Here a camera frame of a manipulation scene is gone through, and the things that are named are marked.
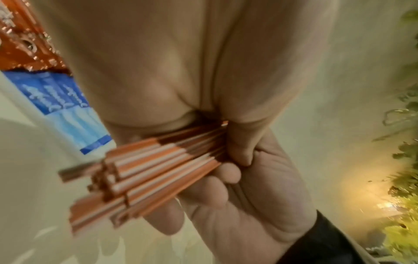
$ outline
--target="black sleeve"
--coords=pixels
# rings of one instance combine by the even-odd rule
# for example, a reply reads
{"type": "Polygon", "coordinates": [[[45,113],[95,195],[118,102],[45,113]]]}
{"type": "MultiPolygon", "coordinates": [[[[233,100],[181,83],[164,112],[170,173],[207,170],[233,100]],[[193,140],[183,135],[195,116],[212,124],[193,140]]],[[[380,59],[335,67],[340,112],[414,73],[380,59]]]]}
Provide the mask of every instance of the black sleeve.
{"type": "Polygon", "coordinates": [[[315,225],[277,264],[364,264],[347,238],[320,212],[315,225]]]}

